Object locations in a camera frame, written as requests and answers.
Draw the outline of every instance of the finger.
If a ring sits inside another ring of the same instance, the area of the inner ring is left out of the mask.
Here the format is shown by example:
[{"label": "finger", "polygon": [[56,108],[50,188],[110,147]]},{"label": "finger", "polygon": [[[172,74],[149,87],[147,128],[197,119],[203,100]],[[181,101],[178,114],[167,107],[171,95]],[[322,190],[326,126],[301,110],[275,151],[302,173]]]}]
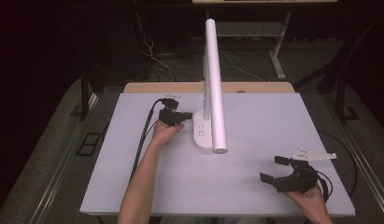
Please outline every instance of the finger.
[{"label": "finger", "polygon": [[292,200],[297,200],[300,197],[303,197],[303,194],[301,194],[299,191],[288,191],[288,192],[283,192],[283,194],[288,196]]},{"label": "finger", "polygon": [[177,132],[180,132],[180,130],[182,130],[184,127],[185,127],[185,125],[182,123],[174,126],[175,131],[177,131]]}]

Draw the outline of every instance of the white stand base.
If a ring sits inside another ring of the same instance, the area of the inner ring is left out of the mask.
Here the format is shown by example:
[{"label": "white stand base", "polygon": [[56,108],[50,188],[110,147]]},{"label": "white stand base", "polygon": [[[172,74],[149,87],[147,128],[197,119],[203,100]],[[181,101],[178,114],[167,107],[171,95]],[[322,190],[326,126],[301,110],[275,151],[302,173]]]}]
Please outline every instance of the white stand base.
[{"label": "white stand base", "polygon": [[299,147],[296,154],[292,156],[292,159],[298,161],[321,161],[321,160],[332,160],[336,159],[335,153],[329,154],[321,151],[313,151],[310,149],[303,149]]},{"label": "white stand base", "polygon": [[270,55],[271,62],[273,63],[274,69],[276,70],[277,76],[279,80],[285,80],[285,74],[282,70],[281,64],[279,63],[278,57],[274,55],[274,51],[269,50],[268,54]]},{"label": "white stand base", "polygon": [[204,120],[204,109],[194,113],[192,121],[195,144],[203,151],[212,151],[211,119]]}]

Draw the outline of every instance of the dark background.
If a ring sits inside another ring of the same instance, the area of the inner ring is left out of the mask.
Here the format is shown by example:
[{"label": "dark background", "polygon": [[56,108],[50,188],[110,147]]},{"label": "dark background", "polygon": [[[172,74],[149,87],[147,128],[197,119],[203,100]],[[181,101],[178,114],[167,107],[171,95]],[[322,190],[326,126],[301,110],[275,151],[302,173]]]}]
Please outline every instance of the dark background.
[{"label": "dark background", "polygon": [[[382,3],[339,1],[335,8],[296,9],[287,38],[350,39]],[[283,15],[283,9],[259,12],[218,10],[211,17],[271,21]],[[155,42],[185,57],[190,53],[190,37],[204,36],[204,11],[140,15]],[[139,53],[140,39],[135,13],[130,10],[70,7],[58,0],[0,1],[0,207],[56,106],[81,72],[88,74],[94,91],[143,80],[146,61]],[[384,127],[384,16],[358,47],[345,74]]]}]

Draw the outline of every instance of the table surface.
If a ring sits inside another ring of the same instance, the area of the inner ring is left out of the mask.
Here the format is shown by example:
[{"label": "table surface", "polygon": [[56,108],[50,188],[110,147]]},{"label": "table surface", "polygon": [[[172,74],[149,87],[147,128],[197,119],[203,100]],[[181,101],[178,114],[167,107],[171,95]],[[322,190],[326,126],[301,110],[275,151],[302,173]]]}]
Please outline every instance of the table surface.
[{"label": "table surface", "polygon": [[[119,212],[152,103],[171,93],[178,98],[178,111],[195,112],[203,106],[202,85],[130,83],[126,86],[80,212],[93,216]],[[229,152],[216,155],[197,149],[192,140],[192,122],[185,121],[184,130],[167,145],[159,159],[152,214],[301,216],[291,200],[259,179],[259,172],[274,177],[292,173],[291,167],[275,164],[275,156],[291,157],[299,147],[325,151],[300,95],[285,82],[223,83],[222,86]],[[327,174],[334,184],[334,193],[327,203],[329,213],[334,217],[354,216],[354,207],[332,163],[312,161],[310,164]]]}]

